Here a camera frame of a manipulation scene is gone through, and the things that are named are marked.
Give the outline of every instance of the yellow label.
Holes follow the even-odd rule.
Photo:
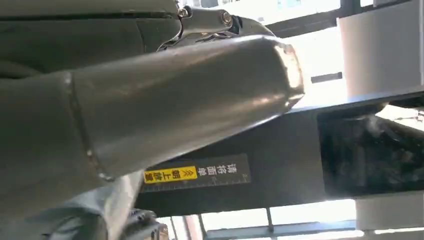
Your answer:
[[[146,184],[167,183],[197,179],[195,166],[185,166],[167,169],[158,169],[144,172]]]

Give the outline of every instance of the bolt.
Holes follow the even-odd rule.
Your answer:
[[[231,14],[229,14],[227,11],[223,12],[221,15],[222,22],[226,25],[230,25],[233,21],[233,18],[231,17]]]
[[[187,9],[185,9],[185,8],[180,8],[178,10],[178,16],[180,18],[187,18],[189,16],[189,11],[187,11]]]

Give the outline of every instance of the gray fabric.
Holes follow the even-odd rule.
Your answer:
[[[0,227],[1,240],[117,240],[140,189],[142,171],[62,205]]]

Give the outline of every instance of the black beam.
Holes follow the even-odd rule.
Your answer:
[[[253,179],[251,183],[141,193],[135,208],[149,209],[159,217],[167,217],[280,207],[370,195],[371,192],[364,191],[363,195],[352,196],[346,190],[328,196],[324,192],[317,115],[327,113],[330,116],[331,112],[422,96],[424,86],[337,101],[332,99],[294,108],[273,121],[173,160],[201,160],[244,153],[249,160]]]
[[[339,14],[338,9],[320,12],[276,22],[266,27],[279,38],[289,38],[336,27]]]
[[[269,28],[279,38],[289,38],[336,27],[337,18],[344,18],[409,1],[411,0],[397,0],[394,2],[381,4],[377,7],[372,5],[361,7],[360,0],[340,0],[339,9],[296,17],[269,24],[266,27]]]
[[[174,224],[174,220],[172,219],[172,216],[170,216],[169,219],[171,220],[172,231],[173,231],[173,235],[175,236],[175,240],[178,240],[177,230],[175,229],[175,224]]]
[[[266,208],[266,218],[268,219],[268,231],[270,233],[274,232],[273,219],[271,217],[271,209],[269,207]]]
[[[268,226],[254,226],[233,229],[218,229],[207,231],[209,240],[275,238],[281,236],[316,234],[331,231],[355,230],[356,221],[339,222],[308,222],[298,224],[275,225],[274,232],[269,232]]]
[[[200,230],[201,230],[201,234],[203,235],[203,239],[207,240],[208,235],[206,233],[205,224],[203,223],[202,215],[198,214],[197,217],[199,218]]]
[[[341,71],[336,72],[336,73],[329,73],[329,74],[324,74],[324,75],[319,75],[319,76],[313,76],[310,78],[310,81],[313,84],[316,83],[322,83],[322,82],[327,82],[327,81],[331,81],[331,80],[337,80],[337,79],[342,79],[343,78],[343,74]]]

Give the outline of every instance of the window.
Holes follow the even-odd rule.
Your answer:
[[[284,38],[293,45],[307,78],[343,71],[342,37],[338,27]]]
[[[201,217],[206,231],[268,225],[265,208],[205,213]]]
[[[270,211],[274,225],[356,219],[355,201],[351,199],[271,207]]]
[[[176,239],[175,237],[175,233],[174,233],[174,228],[171,222],[171,217],[159,217],[156,218],[156,221],[158,221],[161,224],[166,224],[166,226],[168,226],[168,238],[169,240],[174,240]]]
[[[189,240],[189,233],[184,223],[184,218],[182,216],[173,216],[172,221],[178,240]]]
[[[375,234],[394,234],[394,233],[422,232],[422,231],[424,231],[424,227],[375,230],[374,233]]]
[[[243,238],[243,240],[271,240],[270,237]]]
[[[373,5],[373,3],[374,3],[374,0],[360,0],[361,7]]]
[[[331,106],[344,103],[347,99],[348,88],[345,79],[313,83],[306,87],[305,96],[294,105],[293,109]]]
[[[330,240],[330,239],[348,239],[363,237],[364,232],[359,230],[352,231],[329,231],[315,234],[281,236],[278,240]]]
[[[340,8],[340,0],[180,0],[180,6],[225,9],[264,25],[328,12]]]

